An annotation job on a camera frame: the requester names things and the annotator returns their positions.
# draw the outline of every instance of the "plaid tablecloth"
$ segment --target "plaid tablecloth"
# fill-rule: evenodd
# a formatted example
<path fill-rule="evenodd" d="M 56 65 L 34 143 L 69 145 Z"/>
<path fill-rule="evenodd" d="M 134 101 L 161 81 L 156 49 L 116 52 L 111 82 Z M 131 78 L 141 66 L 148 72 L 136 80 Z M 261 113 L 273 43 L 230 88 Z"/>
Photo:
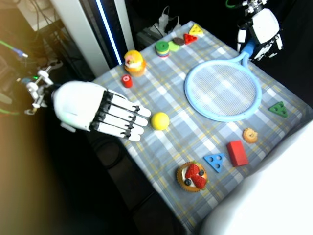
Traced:
<path fill-rule="evenodd" d="M 193 24 L 185 24 L 162 40 L 169 42 L 176 36 L 183 37 Z M 313 112 L 282 84 L 250 63 L 263 92 L 261 106 L 253 116 L 238 122 L 218 122 L 197 113 L 185 97 L 183 85 L 187 73 L 201 62 L 238 55 L 206 30 L 196 42 L 171 52 L 168 58 L 158 57 L 155 45 L 141 53 L 147 62 L 146 72 L 142 77 L 133 78 L 131 89 L 121 84 L 121 76 L 126 74 L 123 66 L 115 67 L 94 82 L 125 95 L 132 102 L 140 102 L 152 114 L 162 111 L 170 117 L 171 124 L 166 131 L 154 131 L 148 126 L 140 142 L 123 142 L 156 191 L 187 231 L 192 232 L 292 128 L 312 119 Z M 268 111 L 278 101 L 284 102 L 287 118 Z M 242 138 L 243 130 L 248 127 L 259 133 L 255 144 L 247 144 Z M 247 166 L 234 168 L 230 162 L 226 144 L 236 140 L 244 144 L 250 161 Z M 203 159 L 216 153 L 226 156 L 221 173 L 215 172 Z M 176 180 L 178 167 L 193 160 L 205 167 L 209 177 L 206 189 L 197 193 L 184 191 Z"/>

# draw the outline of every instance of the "green cable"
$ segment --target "green cable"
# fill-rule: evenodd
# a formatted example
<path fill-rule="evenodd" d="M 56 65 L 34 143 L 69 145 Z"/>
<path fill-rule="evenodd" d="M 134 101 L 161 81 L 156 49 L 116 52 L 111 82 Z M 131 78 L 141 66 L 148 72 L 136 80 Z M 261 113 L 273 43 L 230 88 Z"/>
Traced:
<path fill-rule="evenodd" d="M 5 43 L 4 41 L 0 40 L 0 44 L 6 46 L 7 48 L 13 49 L 14 47 L 12 47 L 11 45 L 9 45 L 8 43 Z"/>
<path fill-rule="evenodd" d="M 229 0 L 226 0 L 225 6 L 226 6 L 227 8 L 234 8 L 235 5 L 228 5 L 228 1 L 229 1 Z"/>
<path fill-rule="evenodd" d="M 18 115 L 19 114 L 18 112 L 10 112 L 10 111 L 4 110 L 4 109 L 0 109 L 0 113 L 11 114 L 11 115 Z"/>

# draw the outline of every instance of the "green triangle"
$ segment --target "green triangle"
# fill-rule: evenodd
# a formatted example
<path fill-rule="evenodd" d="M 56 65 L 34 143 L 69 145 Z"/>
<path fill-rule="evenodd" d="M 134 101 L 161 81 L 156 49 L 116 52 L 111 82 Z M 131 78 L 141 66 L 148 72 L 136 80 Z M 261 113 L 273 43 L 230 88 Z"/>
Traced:
<path fill-rule="evenodd" d="M 272 113 L 278 114 L 279 116 L 282 116 L 284 118 L 288 117 L 287 110 L 286 110 L 284 103 L 282 101 L 273 105 L 268 110 L 270 110 Z"/>

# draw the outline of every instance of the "racket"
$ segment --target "racket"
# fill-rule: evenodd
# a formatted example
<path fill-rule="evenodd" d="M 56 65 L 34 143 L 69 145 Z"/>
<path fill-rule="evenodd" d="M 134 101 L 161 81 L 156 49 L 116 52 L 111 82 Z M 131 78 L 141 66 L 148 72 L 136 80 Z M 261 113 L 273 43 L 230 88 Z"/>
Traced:
<path fill-rule="evenodd" d="M 262 100 L 258 78 L 248 68 L 254 48 L 250 40 L 236 58 L 206 61 L 194 67 L 184 83 L 191 106 L 216 121 L 239 121 L 251 116 Z"/>

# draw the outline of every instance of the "robotic hand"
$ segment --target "robotic hand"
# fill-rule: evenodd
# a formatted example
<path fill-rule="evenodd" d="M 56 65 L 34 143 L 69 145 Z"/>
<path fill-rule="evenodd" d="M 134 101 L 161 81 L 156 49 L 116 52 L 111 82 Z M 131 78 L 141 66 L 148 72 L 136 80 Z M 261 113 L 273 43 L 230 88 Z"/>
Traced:
<path fill-rule="evenodd" d="M 238 24 L 237 51 L 240 52 L 241 45 L 246 42 L 246 31 L 249 29 L 255 43 L 257 44 L 253 60 L 260 61 L 264 56 L 273 57 L 277 52 L 270 52 L 273 44 L 277 49 L 283 49 L 283 42 L 280 37 L 280 27 L 275 15 L 271 10 L 264 7 L 267 0 L 246 0 L 242 5 L 234 6 L 233 9 L 246 7 L 245 20 Z"/>
<path fill-rule="evenodd" d="M 53 82 L 47 71 L 39 71 L 44 83 L 38 87 L 34 82 L 26 87 L 35 102 L 34 114 L 39 107 L 46 107 L 43 92 Z M 142 126 L 148 124 L 151 112 L 141 105 L 130 102 L 123 95 L 91 82 L 70 81 L 52 92 L 53 107 L 61 126 L 75 132 L 76 129 L 96 130 L 109 135 L 139 141 L 143 134 Z"/>

